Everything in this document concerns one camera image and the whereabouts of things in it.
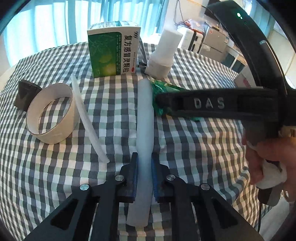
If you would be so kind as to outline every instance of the box top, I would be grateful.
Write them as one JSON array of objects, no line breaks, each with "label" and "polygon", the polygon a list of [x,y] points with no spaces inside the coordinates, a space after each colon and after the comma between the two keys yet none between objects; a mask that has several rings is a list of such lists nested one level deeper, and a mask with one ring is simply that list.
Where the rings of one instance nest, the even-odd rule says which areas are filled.
[{"label": "box top", "polygon": [[88,35],[100,33],[103,28],[118,28],[118,27],[138,27],[140,26],[133,21],[112,21],[95,23],[87,30]]}]

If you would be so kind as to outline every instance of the checkered tablecloth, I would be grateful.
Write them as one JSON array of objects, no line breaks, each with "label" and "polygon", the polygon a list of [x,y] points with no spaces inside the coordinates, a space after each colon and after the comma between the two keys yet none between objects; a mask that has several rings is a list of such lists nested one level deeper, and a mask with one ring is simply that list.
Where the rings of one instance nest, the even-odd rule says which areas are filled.
[{"label": "checkered tablecloth", "polygon": [[[155,49],[154,45],[144,47],[147,56]],[[48,145],[29,134],[26,113],[13,105],[19,80],[42,88],[53,83],[70,85],[72,73],[80,81],[108,164],[98,162],[81,122],[66,140]],[[232,88],[236,75],[220,63],[178,49],[165,81],[189,90]],[[144,77],[137,70],[133,75],[94,79],[87,43],[48,49],[18,63],[0,94],[0,218],[16,240],[23,240],[74,188],[101,184],[130,161],[136,151],[137,81]],[[40,131],[54,126],[67,107],[67,98],[48,105],[40,117]],[[171,173],[195,185],[209,183],[249,223],[256,224],[257,191],[249,184],[240,121],[155,117],[154,134],[154,152]],[[143,229],[125,224],[127,211],[128,205],[122,204],[120,240],[171,240],[168,205],[153,204],[149,225]]]}]

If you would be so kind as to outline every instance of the plastic bag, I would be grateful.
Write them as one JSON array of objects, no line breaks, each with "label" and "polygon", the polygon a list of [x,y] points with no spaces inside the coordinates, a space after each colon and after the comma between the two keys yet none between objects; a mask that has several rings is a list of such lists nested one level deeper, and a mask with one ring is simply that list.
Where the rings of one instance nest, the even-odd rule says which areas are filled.
[{"label": "plastic bag", "polygon": [[[179,91],[185,91],[186,89],[175,86],[175,85],[171,85],[169,83],[166,82],[162,82],[160,80],[153,80],[151,81],[152,84],[152,92],[153,92],[153,109],[156,113],[156,115],[158,116],[162,116],[162,115],[170,115],[170,110],[169,109],[164,109],[164,108],[160,108],[156,101],[155,101],[155,97],[157,94],[160,93],[166,93],[166,92],[179,92]],[[190,120],[193,121],[199,121],[200,117],[188,117]]]}]

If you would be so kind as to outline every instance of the teal curtain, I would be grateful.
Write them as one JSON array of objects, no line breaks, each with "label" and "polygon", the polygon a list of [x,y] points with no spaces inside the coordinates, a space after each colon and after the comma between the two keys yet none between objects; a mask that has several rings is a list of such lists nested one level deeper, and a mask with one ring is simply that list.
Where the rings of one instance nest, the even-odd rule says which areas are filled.
[{"label": "teal curtain", "polygon": [[11,65],[44,49],[87,42],[94,23],[130,20],[146,38],[162,28],[168,0],[31,0],[4,30]]},{"label": "teal curtain", "polygon": [[274,28],[275,19],[255,0],[252,1],[250,17],[259,26],[266,37]]}]

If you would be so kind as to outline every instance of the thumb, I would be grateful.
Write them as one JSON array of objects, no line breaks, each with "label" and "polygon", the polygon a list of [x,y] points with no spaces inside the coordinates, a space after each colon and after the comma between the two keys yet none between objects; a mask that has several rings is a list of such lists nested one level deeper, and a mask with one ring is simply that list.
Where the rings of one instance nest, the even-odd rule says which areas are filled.
[{"label": "thumb", "polygon": [[288,167],[296,168],[296,138],[278,137],[267,139],[256,146],[260,157],[270,161],[280,161]]}]

